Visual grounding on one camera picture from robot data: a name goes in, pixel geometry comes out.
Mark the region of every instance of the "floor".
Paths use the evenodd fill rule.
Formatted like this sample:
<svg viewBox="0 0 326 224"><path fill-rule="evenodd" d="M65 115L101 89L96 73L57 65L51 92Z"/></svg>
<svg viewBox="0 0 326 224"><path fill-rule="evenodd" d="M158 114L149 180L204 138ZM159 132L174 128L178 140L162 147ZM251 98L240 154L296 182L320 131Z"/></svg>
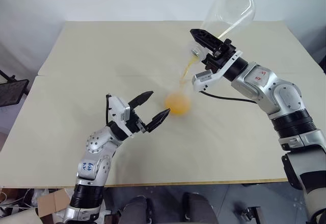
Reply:
<svg viewBox="0 0 326 224"><path fill-rule="evenodd" d="M239 209L260 206L266 223L295 224L307 221L302 192L289 183L266 183L243 186L180 185L149 187L115 187L105 190L105 203L117 211L128 201L144 195L153 202L156 223L180 221L181 198L184 192L196 192L205 196L216 213L220 224L244 224L235 214Z"/></svg>

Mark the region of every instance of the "beige tabletop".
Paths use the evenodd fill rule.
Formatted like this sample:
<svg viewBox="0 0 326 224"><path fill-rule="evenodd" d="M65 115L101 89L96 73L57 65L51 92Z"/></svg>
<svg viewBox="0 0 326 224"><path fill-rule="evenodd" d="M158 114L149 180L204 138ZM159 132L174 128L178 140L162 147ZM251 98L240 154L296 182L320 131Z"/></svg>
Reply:
<svg viewBox="0 0 326 224"><path fill-rule="evenodd" d="M88 135L105 124L105 95L130 100L148 123L164 109L187 63L189 30L199 22L67 22L39 71L0 152L0 185L73 186ZM301 89L317 127L326 129L326 81L282 22L254 22L231 36L248 62L272 69ZM192 68L203 70L198 64ZM267 116L254 104L191 91L190 112L168 116L152 133L118 149L107 185L285 181L282 151ZM222 79L210 93L243 98Z"/></svg>

